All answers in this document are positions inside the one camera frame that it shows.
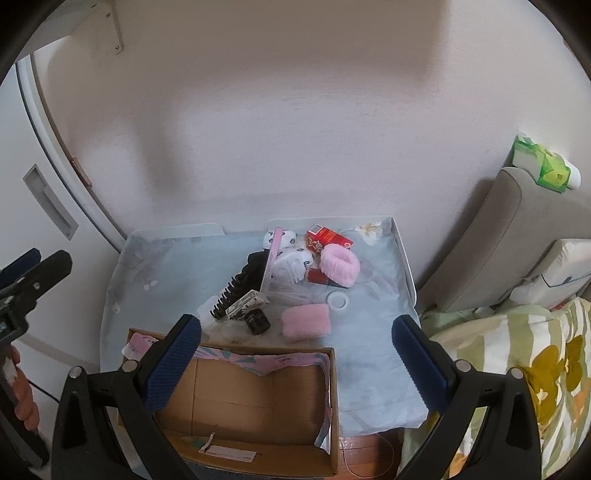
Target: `floral blanket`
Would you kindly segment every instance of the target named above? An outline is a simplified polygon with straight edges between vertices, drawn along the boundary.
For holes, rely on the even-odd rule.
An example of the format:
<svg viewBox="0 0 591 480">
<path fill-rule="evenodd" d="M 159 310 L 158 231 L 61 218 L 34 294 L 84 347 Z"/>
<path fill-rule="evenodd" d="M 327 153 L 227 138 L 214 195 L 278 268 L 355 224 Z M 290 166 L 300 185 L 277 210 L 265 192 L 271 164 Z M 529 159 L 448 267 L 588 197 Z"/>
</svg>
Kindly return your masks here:
<svg viewBox="0 0 591 480">
<path fill-rule="evenodd" d="M 530 387 L 540 432 L 542 472 L 546 478 L 575 454 L 589 431 L 591 415 L 591 304 L 575 298 L 561 310 L 520 306 L 489 318 L 471 320 L 431 337 L 452 359 L 468 360 L 478 370 L 504 374 L 520 367 Z M 476 410 L 450 465 L 457 474 L 476 440 L 485 409 Z M 406 430 L 405 465 L 434 425 Z"/>
</svg>

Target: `black hair brush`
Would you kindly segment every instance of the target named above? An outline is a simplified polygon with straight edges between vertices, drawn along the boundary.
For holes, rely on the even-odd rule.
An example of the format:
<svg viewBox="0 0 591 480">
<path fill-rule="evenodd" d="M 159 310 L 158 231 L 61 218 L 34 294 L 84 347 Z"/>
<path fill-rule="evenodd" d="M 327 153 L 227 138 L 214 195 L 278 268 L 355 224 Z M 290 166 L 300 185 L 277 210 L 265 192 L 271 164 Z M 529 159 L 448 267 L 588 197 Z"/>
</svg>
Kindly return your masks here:
<svg viewBox="0 0 591 480">
<path fill-rule="evenodd" d="M 269 258 L 269 250 L 255 252 L 248 256 L 248 263 L 242 271 L 232 277 L 230 283 L 220 296 L 215 307 L 210 312 L 212 317 L 220 319 L 226 314 L 226 309 L 240 300 L 251 290 L 261 289 L 262 278 L 265 275 L 265 267 Z"/>
</svg>

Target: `white rubber ring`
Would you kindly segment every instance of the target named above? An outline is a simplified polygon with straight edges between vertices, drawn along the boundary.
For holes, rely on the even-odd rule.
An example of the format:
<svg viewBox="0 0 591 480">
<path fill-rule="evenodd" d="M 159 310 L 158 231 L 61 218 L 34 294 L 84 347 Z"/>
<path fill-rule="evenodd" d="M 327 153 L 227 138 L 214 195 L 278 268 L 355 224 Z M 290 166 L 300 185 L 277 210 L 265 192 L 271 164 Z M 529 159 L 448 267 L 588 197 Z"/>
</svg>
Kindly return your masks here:
<svg viewBox="0 0 591 480">
<path fill-rule="evenodd" d="M 333 312 L 344 312 L 349 306 L 349 297 L 342 291 L 332 291 L 327 295 L 326 303 Z"/>
</svg>

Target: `red box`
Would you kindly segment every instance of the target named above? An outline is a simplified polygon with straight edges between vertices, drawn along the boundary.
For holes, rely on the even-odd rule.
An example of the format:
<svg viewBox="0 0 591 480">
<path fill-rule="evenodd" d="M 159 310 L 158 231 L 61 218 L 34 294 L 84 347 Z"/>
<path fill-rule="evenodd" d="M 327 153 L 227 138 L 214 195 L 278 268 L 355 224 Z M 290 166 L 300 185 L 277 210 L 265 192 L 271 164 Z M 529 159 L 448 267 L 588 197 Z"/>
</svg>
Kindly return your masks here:
<svg viewBox="0 0 591 480">
<path fill-rule="evenodd" d="M 312 225 L 307 233 L 307 247 L 314 252 L 320 253 L 328 244 L 338 244 L 345 248 L 351 248 L 353 242 L 325 226 L 318 225 L 318 223 Z"/>
</svg>

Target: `metal screw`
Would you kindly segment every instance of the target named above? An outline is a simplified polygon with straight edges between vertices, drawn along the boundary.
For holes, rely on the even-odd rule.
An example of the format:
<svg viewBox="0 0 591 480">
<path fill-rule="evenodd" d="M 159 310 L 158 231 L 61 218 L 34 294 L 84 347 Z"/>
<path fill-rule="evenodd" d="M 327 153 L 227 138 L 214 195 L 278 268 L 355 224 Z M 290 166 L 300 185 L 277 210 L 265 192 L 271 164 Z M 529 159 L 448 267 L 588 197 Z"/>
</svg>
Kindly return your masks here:
<svg viewBox="0 0 591 480">
<path fill-rule="evenodd" d="M 472 369 L 470 362 L 466 360 L 458 360 L 456 362 L 456 367 L 460 372 L 469 372 Z"/>
<path fill-rule="evenodd" d="M 512 368 L 511 375 L 513 375 L 515 378 L 523 378 L 523 372 L 520 368 Z"/>
<path fill-rule="evenodd" d="M 138 363 L 135 360 L 127 360 L 121 366 L 121 369 L 127 373 L 134 371 L 136 368 L 138 368 Z"/>
<path fill-rule="evenodd" d="M 70 373 L 68 373 L 68 375 L 70 376 L 70 378 L 78 378 L 79 376 L 82 375 L 82 367 L 74 367 L 70 370 Z"/>
</svg>

